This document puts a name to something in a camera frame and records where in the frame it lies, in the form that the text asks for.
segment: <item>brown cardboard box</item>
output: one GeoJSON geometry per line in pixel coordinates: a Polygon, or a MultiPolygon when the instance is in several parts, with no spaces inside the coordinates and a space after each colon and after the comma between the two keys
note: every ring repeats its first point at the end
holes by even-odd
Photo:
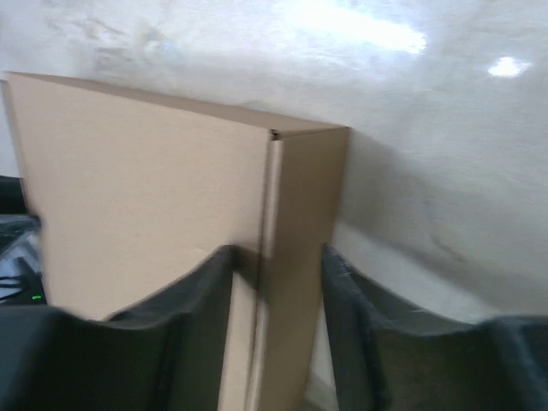
{"type": "Polygon", "coordinates": [[[239,245],[219,409],[294,409],[348,129],[54,76],[9,92],[48,299],[101,319],[239,245]]]}

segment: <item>cardboard box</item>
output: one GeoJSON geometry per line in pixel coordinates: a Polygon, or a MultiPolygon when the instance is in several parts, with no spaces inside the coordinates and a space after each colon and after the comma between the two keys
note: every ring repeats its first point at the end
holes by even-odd
{"type": "Polygon", "coordinates": [[[54,76],[9,92],[48,300],[101,319],[241,246],[219,409],[294,409],[348,129],[54,76]]]}

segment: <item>box flap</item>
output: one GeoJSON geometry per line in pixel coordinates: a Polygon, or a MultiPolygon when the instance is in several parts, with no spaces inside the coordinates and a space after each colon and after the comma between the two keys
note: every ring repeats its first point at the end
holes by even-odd
{"type": "Polygon", "coordinates": [[[254,127],[277,130],[283,133],[339,127],[325,122],[312,122],[308,120],[301,120],[299,118],[294,118],[291,116],[271,114],[263,111],[244,109],[242,107],[236,107],[231,105],[214,104],[192,100],[190,98],[166,96],[154,92],[146,92],[142,90],[107,85],[91,80],[80,80],[54,75],[9,73],[9,78],[15,76],[34,78],[37,80],[48,81],[58,85],[79,87],[94,92],[104,92],[110,95],[116,95],[118,97],[131,98],[146,103],[171,107],[174,109],[192,111],[194,113],[199,113],[206,116],[214,116],[217,118],[223,118],[224,120],[228,120],[231,122],[239,122],[254,127]]]}
{"type": "Polygon", "coordinates": [[[348,128],[271,143],[261,294],[249,411],[295,409],[307,383],[321,302],[321,247],[331,240],[348,128]]]}

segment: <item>white wall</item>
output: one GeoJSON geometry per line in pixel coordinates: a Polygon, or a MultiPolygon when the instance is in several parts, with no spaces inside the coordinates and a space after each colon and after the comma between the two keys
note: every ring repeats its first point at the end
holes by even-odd
{"type": "MultiPolygon", "coordinates": [[[[351,126],[335,245],[411,301],[478,321],[548,312],[546,12],[541,0],[4,0],[0,68],[351,126]]],[[[3,123],[0,139],[13,167],[3,123]]]]}

